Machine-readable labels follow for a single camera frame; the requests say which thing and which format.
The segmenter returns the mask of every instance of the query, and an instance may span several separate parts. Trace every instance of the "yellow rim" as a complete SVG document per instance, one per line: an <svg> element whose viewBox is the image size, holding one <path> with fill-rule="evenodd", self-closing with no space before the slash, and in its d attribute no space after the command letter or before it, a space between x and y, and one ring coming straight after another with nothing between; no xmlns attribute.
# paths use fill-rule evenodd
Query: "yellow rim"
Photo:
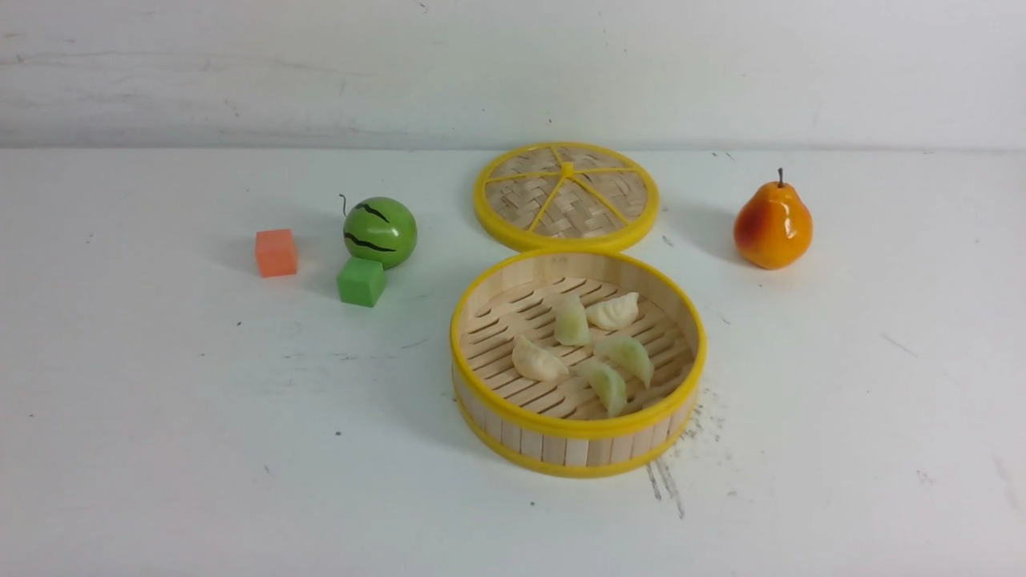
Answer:
<svg viewBox="0 0 1026 577"><path fill-rule="evenodd" d="M460 332L459 332L459 318L463 309L467 306L467 301L470 295L477 290L477 287L484 282L488 277L496 274L499 270L510 266L519 261L524 261L527 259L534 259L537 257L542 257L545 255L553 255L558 253L583 253L591 255L600 255L609 259L617 259L624 261L631 265L634 265L649 274L656 276L661 281L669 285L677 298L684 304L687 308L687 312L695 319L695 324L698 329L698 350L695 351L695 364L692 367L690 372L687 377L684 378L683 382L677 386L677 388L670 393L666 398L657 402L656 405L648 407L647 409L642 409L636 413L631 413L630 415L624 415L622 417L617 417L614 419L601 419L596 421L573 421L567 419L557 419L555 417L547 417L544 415L539 415L531 411L527 411L520 407L513 405L512 402L506 400L495 391L489 389L487 385L484 384L473 370L470 368L470 362L467 360L463 350L460 348ZM705 328L702 325L702 318L699 316L698 309L692 303L692 300L687 298L687 295L681 291L676 283L669 279L665 274L657 270L656 268L638 261L637 259L632 259L625 255L619 253L609 253L604 251L596 249L577 249L577 251L562 251L559 248L545 248L541 251L531 251L528 253L521 253L505 261L492 266L488 270L484 271L480 276L474 279L474 282L470 284L467 291L460 298L460 303L456 306L456 311L452 313L452 320L449 324L449 349L452 352L452 359L457 364L457 369L460 372L460 376L463 377L464 382L467 383L468 389L471 394L478 397L491 412L498 414L503 419L528 430L540 432L542 434L548 434L552 436L562 436L568 438L605 438L608 436L621 436L625 434L632 434L641 429L649 427L659 421L662 421L668 417L671 413L683 406L683 403L690 396L692 392L698 386L699 377L702 374L702 370L705 367L706 357L706 335Z"/></svg>
<svg viewBox="0 0 1026 577"><path fill-rule="evenodd" d="M503 162L519 156L525 152L530 152L532 150L548 148L555 155L556 160L559 160L559 154L556 152L556 147L569 147L569 148L581 148L585 150L590 150L593 152L598 152L606 156L611 156L617 160L620 160L627 165L626 168L585 168L583 170L574 170L569 175L562 175L559 171L554 172L530 172L524 175L499 177L496 179L489 179L488 176L495 171ZM577 178L577 175L587 175L589 172L635 172L641 178L641 182L644 183L645 190L648 194L648 200L645 202L644 209L641 215L638 216L632 222L627 222L624 216L620 214L604 196L595 191L592 187L583 184L581 179ZM495 210L491 209L491 205L488 204L487 197L485 196L485 187L487 184L492 182L508 181L518 178L528 178L528 177L560 177L559 182L553 187L552 192L549 193L548 198L545 201L542 209L539 210L538 215L535 217L535 222L531 223L527 230L517 228L510 223L503 220ZM624 228L602 236L596 236L593 238L553 238L551 236L541 236L534 233L535 227L538 225L538 221L541 219L545 209L548 207L549 203L555 198L556 193L559 192L559 187L565 182L574 182L582 189L584 189L589 194L595 196L599 202L604 204L609 211L618 217L620 220L626 223ZM474 213L477 215L477 220L484 227L484 230L495 237L497 240L503 244L513 248L517 252L534 251L537 248L559 248L562 251L574 251L574 249L601 249L610 252L620 252L625 248L637 243L639 240L644 238L652 227L656 224L656 217L659 214L659 189L656 187L656 182L652 180L652 177L642 168L637 162L631 160L630 158L620 154L617 151L604 149L602 147L573 143L573 142L557 142L557 143L542 143L530 146L525 146L518 148L516 150L511 150L506 154L496 158L487 166L481 170L480 175L477 177L477 182L474 184Z"/></svg>
<svg viewBox="0 0 1026 577"><path fill-rule="evenodd" d="M481 427L474 422L474 419L467 412L467 408L463 406L463 400L460 399L459 393L457 393L457 406L460 408L460 414L463 415L463 420L467 422L467 426L470 430L474 431L477 438L481 439L481 443L486 445L488 449L498 453L504 459L513 462L516 465L520 465L525 469L530 469L540 473L551 474L555 476L566 476L571 478L595 478L600 476L613 476L615 474L625 473L629 470L636 469L642 465L646 465L652 461L659 458L660 455L666 453L673 444L677 441L680 434L684 431L687 426L687 422L692 420L692 413L695 411L695 407L698 403L692 406L690 410L687 412L687 417L684 418L684 422L680 425L676 431L667 436L666 441L664 441L659 447L648 451L644 455L639 455L633 459L624 461L623 463L617 463L615 465L600 465L595 467L570 467L566 465L554 465L552 463L546 463L545 461L539 461L538 459L531 459L530 457L525 457L503 444L499 443L492 438L487 432L485 432Z"/></svg>

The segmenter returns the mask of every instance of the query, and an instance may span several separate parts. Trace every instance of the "orange cube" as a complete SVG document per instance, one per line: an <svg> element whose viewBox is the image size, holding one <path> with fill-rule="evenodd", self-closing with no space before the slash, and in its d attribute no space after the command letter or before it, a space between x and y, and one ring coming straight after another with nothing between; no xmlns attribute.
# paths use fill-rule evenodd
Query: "orange cube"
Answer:
<svg viewBox="0 0 1026 577"><path fill-rule="evenodd" d="M258 232L256 266L260 267L260 275L265 278L295 274L299 256L295 253L292 231L283 228Z"/></svg>

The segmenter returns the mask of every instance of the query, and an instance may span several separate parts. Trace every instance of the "dumpling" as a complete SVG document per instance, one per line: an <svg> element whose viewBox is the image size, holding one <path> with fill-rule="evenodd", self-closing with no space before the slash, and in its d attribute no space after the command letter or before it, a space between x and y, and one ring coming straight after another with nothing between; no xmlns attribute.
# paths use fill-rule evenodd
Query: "dumpling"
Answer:
<svg viewBox="0 0 1026 577"><path fill-rule="evenodd" d="M536 381L551 381L570 374L562 360L530 342L523 335L513 338L513 367L517 373Z"/></svg>
<svg viewBox="0 0 1026 577"><path fill-rule="evenodd" d="M577 374L595 389L595 394L598 395L602 407L605 407L608 418L623 413L624 407L627 406L627 383L620 373L604 362L589 358L577 367Z"/></svg>
<svg viewBox="0 0 1026 577"><path fill-rule="evenodd" d="M581 304L581 297L567 295L556 308L556 340L559 344L580 347L591 342L588 317Z"/></svg>
<svg viewBox="0 0 1026 577"><path fill-rule="evenodd" d="M585 311L592 324L605 331L619 331L638 316L638 294L628 293L623 297L595 303Z"/></svg>
<svg viewBox="0 0 1026 577"><path fill-rule="evenodd" d="M644 350L644 345L634 337L614 335L603 339L595 345L595 354L609 357L628 373L641 379L644 388L652 385L652 374L656 372L656 368L648 358L648 351Z"/></svg>

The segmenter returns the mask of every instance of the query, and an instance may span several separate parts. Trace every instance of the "green cube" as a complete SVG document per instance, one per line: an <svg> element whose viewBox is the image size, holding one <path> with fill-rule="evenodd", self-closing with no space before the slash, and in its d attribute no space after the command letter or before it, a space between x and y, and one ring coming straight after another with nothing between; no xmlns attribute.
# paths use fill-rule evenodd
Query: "green cube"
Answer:
<svg viewBox="0 0 1026 577"><path fill-rule="evenodd" d="M372 307L385 291L385 267L378 261L353 257L336 278L344 303Z"/></svg>

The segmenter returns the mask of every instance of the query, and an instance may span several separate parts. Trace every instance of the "bamboo steamer basket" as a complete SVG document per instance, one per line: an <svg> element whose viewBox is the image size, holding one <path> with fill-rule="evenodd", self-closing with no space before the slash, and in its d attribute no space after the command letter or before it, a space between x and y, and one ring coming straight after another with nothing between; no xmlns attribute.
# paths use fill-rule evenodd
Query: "bamboo steamer basket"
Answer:
<svg viewBox="0 0 1026 577"><path fill-rule="evenodd" d="M637 162L583 143L541 143L503 154L474 186L481 226L515 251L620 252L652 230L659 190Z"/></svg>
<svg viewBox="0 0 1026 577"><path fill-rule="evenodd" d="M609 419L574 369L615 333L590 326L590 345L559 345L553 307L573 293L587 307L629 292L639 295L638 317L616 333L638 339L656 372L644 389L610 363L627 382L628 403ZM511 359L519 334L561 357L570 376L545 382L521 377ZM449 343L452 385L471 430L520 466L570 477L622 473L669 449L695 408L706 356L698 311L672 280L640 261L595 248L543 248L495 265L460 300Z"/></svg>

